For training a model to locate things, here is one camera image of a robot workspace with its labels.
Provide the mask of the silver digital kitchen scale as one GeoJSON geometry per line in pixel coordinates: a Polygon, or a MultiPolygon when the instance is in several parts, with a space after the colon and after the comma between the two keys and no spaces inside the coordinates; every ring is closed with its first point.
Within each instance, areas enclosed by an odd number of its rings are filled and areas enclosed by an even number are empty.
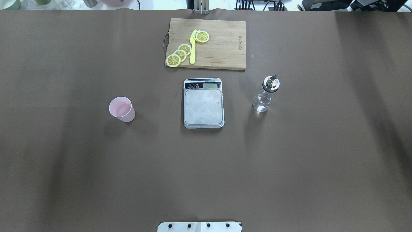
{"type": "Polygon", "coordinates": [[[187,129],[222,128],[224,126],[225,115],[220,78],[184,80],[183,124],[187,129]]]}

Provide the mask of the lemon slice near knife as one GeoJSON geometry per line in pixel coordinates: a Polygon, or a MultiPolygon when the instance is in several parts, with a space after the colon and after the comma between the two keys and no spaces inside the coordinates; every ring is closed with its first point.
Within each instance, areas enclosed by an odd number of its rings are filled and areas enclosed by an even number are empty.
{"type": "Polygon", "coordinates": [[[183,50],[185,53],[186,53],[186,55],[187,56],[189,56],[190,54],[191,54],[191,51],[192,51],[192,47],[191,47],[191,45],[190,44],[181,44],[179,47],[178,47],[178,50],[183,50]]]}

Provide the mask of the lemon slice pair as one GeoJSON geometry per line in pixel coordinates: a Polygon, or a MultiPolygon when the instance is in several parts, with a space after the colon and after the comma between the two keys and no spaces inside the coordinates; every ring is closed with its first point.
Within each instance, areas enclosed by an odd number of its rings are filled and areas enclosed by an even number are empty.
{"type": "Polygon", "coordinates": [[[210,35],[207,31],[198,30],[197,39],[199,40],[199,43],[204,44],[209,41],[210,35]]]}
{"type": "Polygon", "coordinates": [[[192,34],[192,37],[193,37],[193,39],[196,41],[196,42],[199,42],[199,40],[197,39],[197,30],[195,30],[194,32],[193,32],[193,34],[192,34]]]}

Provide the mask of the pink plastic cup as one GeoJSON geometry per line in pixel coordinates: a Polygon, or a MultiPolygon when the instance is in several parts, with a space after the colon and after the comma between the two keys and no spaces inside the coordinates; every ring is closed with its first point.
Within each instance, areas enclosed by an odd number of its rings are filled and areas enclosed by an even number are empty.
{"type": "Polygon", "coordinates": [[[119,96],[114,98],[108,106],[109,113],[121,120],[122,122],[129,123],[135,119],[136,113],[134,107],[129,98],[119,96]]]}

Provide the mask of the lemon slice middle row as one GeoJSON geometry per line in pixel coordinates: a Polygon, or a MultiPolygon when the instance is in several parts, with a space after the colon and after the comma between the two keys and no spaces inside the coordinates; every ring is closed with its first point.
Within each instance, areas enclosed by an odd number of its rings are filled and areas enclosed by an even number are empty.
{"type": "Polygon", "coordinates": [[[187,53],[182,49],[176,50],[173,54],[177,55],[180,58],[181,63],[184,62],[187,58],[187,53]]]}

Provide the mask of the lemon slice far end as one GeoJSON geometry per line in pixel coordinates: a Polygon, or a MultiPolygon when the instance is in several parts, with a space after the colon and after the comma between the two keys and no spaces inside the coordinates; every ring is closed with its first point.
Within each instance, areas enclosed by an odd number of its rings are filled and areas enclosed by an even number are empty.
{"type": "Polygon", "coordinates": [[[166,57],[166,66],[174,68],[181,64],[181,57],[177,54],[171,54],[166,57]]]}

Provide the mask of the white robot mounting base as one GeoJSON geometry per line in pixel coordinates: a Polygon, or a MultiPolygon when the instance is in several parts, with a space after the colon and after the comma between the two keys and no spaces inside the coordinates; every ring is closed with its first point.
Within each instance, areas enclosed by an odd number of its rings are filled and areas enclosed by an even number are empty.
{"type": "Polygon", "coordinates": [[[158,232],[242,232],[242,223],[236,221],[163,222],[158,232]]]}

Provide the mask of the lemon slice pair top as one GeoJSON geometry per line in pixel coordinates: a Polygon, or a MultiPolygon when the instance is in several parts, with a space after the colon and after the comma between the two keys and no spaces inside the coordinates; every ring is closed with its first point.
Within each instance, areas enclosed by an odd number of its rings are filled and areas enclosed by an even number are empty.
{"type": "Polygon", "coordinates": [[[210,35],[207,31],[198,30],[197,39],[199,40],[199,43],[204,44],[209,41],[210,35]]]}

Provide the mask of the aluminium frame post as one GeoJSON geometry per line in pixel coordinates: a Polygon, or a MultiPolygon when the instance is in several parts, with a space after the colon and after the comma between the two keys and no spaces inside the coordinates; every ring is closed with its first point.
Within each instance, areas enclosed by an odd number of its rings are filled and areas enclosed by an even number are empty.
{"type": "Polygon", "coordinates": [[[195,15],[208,15],[210,13],[209,0],[194,0],[195,15]]]}

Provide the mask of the lemon slice pair bottom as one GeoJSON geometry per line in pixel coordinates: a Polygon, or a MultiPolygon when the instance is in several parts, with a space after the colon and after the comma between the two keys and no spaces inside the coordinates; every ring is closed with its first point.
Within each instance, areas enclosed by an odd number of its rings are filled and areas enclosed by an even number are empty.
{"type": "Polygon", "coordinates": [[[193,37],[193,39],[196,41],[196,42],[199,42],[199,40],[197,39],[197,30],[195,30],[194,32],[193,32],[193,34],[192,34],[192,37],[193,37]]]}

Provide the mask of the green plastic cup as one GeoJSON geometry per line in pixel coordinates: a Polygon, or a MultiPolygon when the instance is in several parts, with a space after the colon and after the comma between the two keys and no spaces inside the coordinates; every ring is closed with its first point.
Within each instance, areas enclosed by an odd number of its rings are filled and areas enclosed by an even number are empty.
{"type": "Polygon", "coordinates": [[[35,0],[35,2],[39,5],[39,6],[45,6],[47,4],[50,4],[51,0],[35,0]]]}

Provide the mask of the glass sauce bottle metal spout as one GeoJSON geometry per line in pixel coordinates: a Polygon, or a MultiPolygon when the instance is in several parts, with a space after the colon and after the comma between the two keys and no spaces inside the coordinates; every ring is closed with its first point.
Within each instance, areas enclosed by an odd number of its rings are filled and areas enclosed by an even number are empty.
{"type": "Polygon", "coordinates": [[[274,93],[280,87],[280,80],[277,74],[269,75],[262,81],[262,90],[256,95],[253,102],[253,107],[257,112],[265,112],[268,110],[274,93]]]}

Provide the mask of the yellow plastic knife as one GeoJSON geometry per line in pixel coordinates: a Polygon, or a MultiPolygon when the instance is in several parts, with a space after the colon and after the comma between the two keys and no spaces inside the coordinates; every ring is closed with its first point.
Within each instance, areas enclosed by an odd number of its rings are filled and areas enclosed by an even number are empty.
{"type": "Polygon", "coordinates": [[[196,34],[197,30],[195,29],[190,36],[190,44],[191,44],[191,52],[190,52],[190,58],[189,58],[189,63],[190,64],[195,64],[196,61],[196,40],[195,40],[195,34],[196,34]]]}

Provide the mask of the wooden cutting board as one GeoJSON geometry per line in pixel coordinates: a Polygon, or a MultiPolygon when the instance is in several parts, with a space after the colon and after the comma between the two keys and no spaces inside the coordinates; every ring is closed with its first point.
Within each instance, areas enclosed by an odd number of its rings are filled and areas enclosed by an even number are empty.
{"type": "Polygon", "coordinates": [[[195,44],[195,63],[189,57],[179,65],[182,68],[246,70],[246,22],[171,18],[166,56],[182,44],[190,44],[194,30],[206,31],[209,41],[195,44]]]}

